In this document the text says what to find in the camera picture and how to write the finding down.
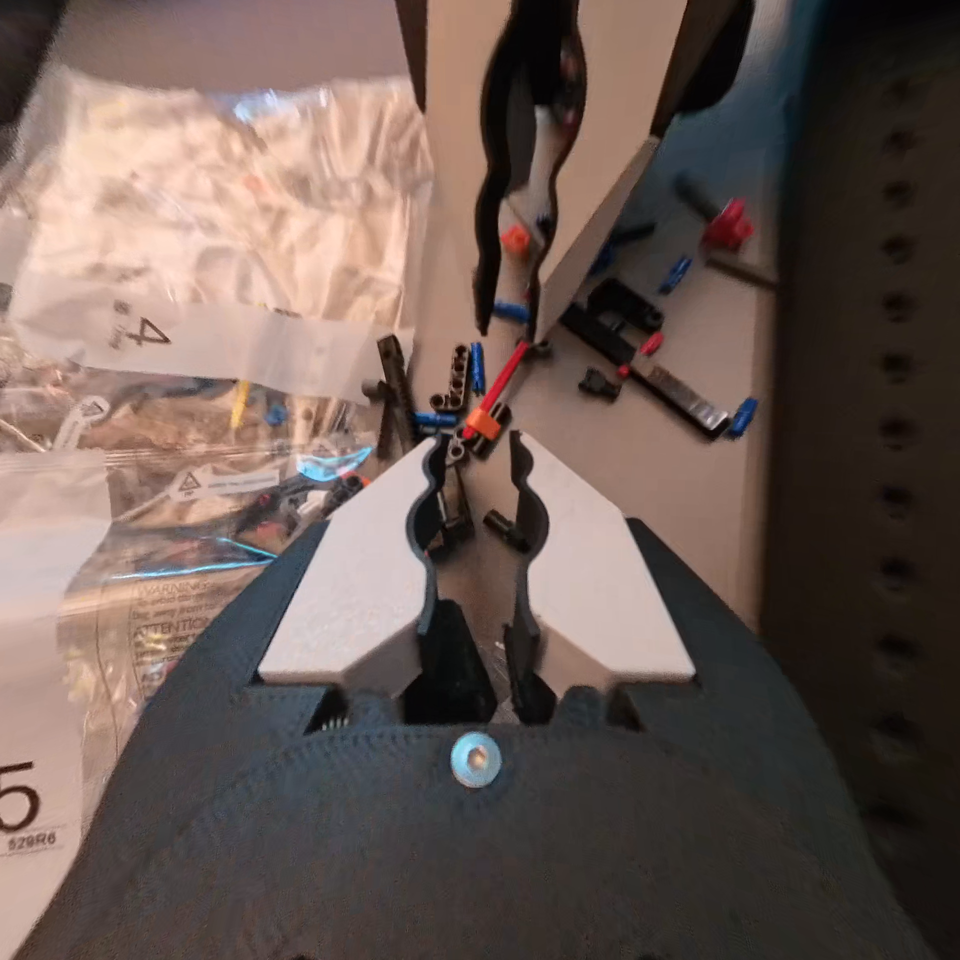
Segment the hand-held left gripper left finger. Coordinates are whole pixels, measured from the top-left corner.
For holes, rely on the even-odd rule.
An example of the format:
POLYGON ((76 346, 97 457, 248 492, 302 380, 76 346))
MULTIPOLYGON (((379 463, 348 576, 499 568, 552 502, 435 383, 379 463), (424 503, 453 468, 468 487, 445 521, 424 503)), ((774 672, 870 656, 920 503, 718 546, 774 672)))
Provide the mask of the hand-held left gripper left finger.
POLYGON ((422 441, 332 513, 258 666, 265 684, 397 699, 421 674, 417 634, 434 588, 413 517, 441 453, 439 438, 422 441))

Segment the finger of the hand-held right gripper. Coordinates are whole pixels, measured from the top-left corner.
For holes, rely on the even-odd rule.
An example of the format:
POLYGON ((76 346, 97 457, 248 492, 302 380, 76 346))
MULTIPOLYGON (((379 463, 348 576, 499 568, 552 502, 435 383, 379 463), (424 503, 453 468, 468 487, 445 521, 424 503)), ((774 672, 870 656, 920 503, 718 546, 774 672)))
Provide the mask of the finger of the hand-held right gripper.
POLYGON ((530 332, 546 339, 566 311, 659 146, 652 134, 687 9, 682 1, 580 2, 584 101, 575 133, 537 107, 525 220, 550 217, 532 268, 530 332))
POLYGON ((478 334, 493 318, 511 179, 508 106, 519 65, 519 2, 426 4, 425 118, 458 264, 478 334))

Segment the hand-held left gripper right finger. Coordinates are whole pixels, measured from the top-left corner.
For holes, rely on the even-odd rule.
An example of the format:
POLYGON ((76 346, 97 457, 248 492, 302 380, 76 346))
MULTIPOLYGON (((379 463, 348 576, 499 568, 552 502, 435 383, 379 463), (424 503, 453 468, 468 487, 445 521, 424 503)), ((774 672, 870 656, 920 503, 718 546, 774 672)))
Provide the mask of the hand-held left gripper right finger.
POLYGON ((528 546, 505 636, 516 717, 547 721, 574 689, 691 682, 693 660, 625 514, 528 432, 512 430, 509 447, 528 546))

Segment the red lego axle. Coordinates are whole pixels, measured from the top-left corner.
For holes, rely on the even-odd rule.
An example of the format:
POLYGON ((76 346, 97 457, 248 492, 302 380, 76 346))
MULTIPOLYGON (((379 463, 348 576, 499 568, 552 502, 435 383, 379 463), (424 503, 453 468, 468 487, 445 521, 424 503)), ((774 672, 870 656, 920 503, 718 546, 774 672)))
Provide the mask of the red lego axle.
POLYGON ((494 415, 494 408, 500 402, 507 386, 521 366, 529 345, 531 345, 531 342, 526 340, 521 340, 516 344, 510 358, 483 396, 479 406, 466 417, 461 434, 465 443, 469 444, 477 439, 493 442, 499 437, 502 424, 494 415))

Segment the red lego knob on axle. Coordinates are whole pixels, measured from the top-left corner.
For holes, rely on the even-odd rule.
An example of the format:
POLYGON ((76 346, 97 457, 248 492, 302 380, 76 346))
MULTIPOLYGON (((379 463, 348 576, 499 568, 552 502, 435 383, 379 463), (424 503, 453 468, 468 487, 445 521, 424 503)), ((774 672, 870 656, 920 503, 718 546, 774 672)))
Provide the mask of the red lego knob on axle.
POLYGON ((686 171, 674 176, 673 189, 683 205, 702 221, 700 247, 703 250, 735 254, 754 235, 744 198, 730 198, 721 203, 700 179, 686 171))

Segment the scattered loose lego pieces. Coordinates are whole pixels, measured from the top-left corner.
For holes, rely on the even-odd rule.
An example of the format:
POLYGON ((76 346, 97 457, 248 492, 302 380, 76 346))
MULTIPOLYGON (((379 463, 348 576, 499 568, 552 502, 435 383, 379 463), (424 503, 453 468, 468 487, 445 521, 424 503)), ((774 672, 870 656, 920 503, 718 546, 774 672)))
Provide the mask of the scattered loose lego pieces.
POLYGON ((551 358, 529 361, 508 390, 511 425, 645 522, 719 594, 744 587, 762 554, 769 472, 776 297, 695 253, 694 231, 659 229, 625 248, 572 302, 574 323, 608 330, 613 359, 562 321, 551 358), (618 376, 658 333, 650 363, 742 432, 710 439, 657 393, 618 376))

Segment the pile of lego part bags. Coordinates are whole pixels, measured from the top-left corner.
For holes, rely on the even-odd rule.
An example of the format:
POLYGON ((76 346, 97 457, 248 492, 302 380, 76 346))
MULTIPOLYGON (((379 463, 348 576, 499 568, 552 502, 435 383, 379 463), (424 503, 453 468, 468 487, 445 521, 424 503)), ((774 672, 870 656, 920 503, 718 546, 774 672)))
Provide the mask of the pile of lego part bags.
POLYGON ((359 491, 432 179, 396 78, 35 91, 2 166, 2 958, 182 654, 359 491))

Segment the black perforated office chair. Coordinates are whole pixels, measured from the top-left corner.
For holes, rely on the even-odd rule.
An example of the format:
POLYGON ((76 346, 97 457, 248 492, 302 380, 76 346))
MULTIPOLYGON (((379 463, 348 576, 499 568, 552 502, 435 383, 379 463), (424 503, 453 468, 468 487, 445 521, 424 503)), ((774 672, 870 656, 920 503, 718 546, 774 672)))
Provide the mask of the black perforated office chair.
POLYGON ((786 163, 761 630, 958 958, 959 3, 825 2, 786 163))

